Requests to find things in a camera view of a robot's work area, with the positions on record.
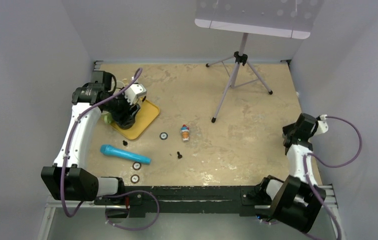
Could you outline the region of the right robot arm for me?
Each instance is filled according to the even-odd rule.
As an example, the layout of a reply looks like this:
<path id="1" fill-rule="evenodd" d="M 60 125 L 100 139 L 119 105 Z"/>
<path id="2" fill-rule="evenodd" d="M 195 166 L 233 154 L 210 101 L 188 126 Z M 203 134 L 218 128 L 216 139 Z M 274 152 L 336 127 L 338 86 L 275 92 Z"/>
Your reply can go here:
<path id="1" fill-rule="evenodd" d="M 300 232 L 308 233 L 322 207 L 314 195 L 326 198 L 312 172 L 313 146 L 309 139 L 328 131 L 326 115 L 313 117 L 301 113 L 298 119 L 282 128 L 289 175 L 285 180 L 273 176 L 263 178 L 257 190 L 258 199 L 270 208 L 265 218 L 277 220 Z"/>

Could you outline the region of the green mug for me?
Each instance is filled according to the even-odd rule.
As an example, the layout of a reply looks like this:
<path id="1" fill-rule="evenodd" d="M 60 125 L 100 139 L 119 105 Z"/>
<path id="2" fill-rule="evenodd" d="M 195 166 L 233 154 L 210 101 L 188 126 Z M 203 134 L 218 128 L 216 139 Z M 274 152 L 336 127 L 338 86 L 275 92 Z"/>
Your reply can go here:
<path id="1" fill-rule="evenodd" d="M 105 114 L 102 114 L 101 116 L 102 116 L 103 121 L 104 121 L 107 125 L 112 124 L 112 122 L 113 122 L 113 118 L 112 118 L 112 114 L 111 114 L 111 113 L 105 113 Z"/>

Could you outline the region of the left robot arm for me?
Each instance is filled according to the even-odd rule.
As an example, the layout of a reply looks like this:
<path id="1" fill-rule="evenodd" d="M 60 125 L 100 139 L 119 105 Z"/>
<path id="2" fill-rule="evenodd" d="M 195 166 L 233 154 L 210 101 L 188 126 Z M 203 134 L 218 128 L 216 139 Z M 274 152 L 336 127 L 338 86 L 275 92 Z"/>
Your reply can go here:
<path id="1" fill-rule="evenodd" d="M 138 101 L 147 94 L 138 82 L 139 68 L 131 82 L 116 91 L 115 76 L 95 70 L 91 80 L 72 94 L 69 127 L 52 166 L 43 167 L 41 178 L 55 200 L 93 201 L 106 196 L 113 204 L 126 198 L 124 184 L 119 177 L 96 177 L 86 170 L 87 156 L 93 130 L 103 112 L 112 115 L 113 121 L 128 129 L 135 123 L 140 106 Z"/>

